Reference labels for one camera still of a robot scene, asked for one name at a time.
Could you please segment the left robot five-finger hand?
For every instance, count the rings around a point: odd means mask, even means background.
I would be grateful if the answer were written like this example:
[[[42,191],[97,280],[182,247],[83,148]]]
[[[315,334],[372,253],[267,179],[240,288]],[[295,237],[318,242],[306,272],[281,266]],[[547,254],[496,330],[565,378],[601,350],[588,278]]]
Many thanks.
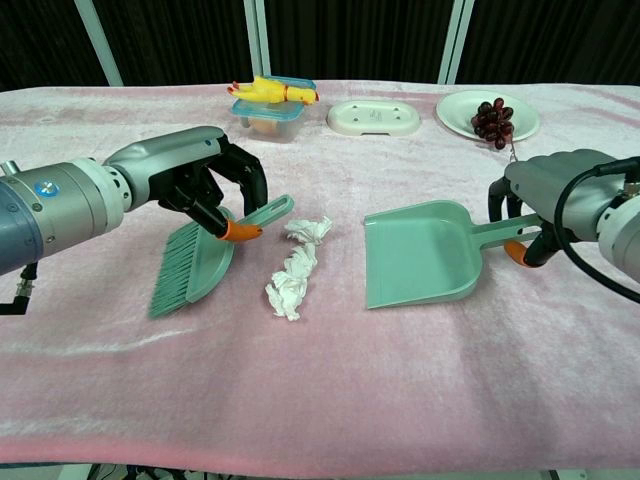
[[[230,242],[262,234],[260,226],[238,224],[219,209],[224,194],[213,173],[239,186],[246,215],[268,203],[268,186],[258,158],[230,143],[218,127],[194,127],[134,142],[109,156],[104,164],[126,179],[133,209],[156,201]]]

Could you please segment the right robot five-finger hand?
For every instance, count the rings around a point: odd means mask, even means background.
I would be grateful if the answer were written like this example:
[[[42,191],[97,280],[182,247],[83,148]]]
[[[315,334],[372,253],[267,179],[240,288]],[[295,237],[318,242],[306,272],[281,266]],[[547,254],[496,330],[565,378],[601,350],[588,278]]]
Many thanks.
[[[599,151],[581,149],[535,156],[510,163],[503,177],[493,182],[488,191],[489,220],[502,219],[502,205],[507,205],[510,218],[519,217],[523,205],[542,219],[541,231],[529,246],[516,241],[504,245],[506,253],[526,267],[544,265],[561,250],[554,233],[556,204],[565,187],[579,174],[613,157]],[[564,204],[563,227],[571,242],[595,242],[600,217],[623,188],[624,176],[592,177],[578,184]]]

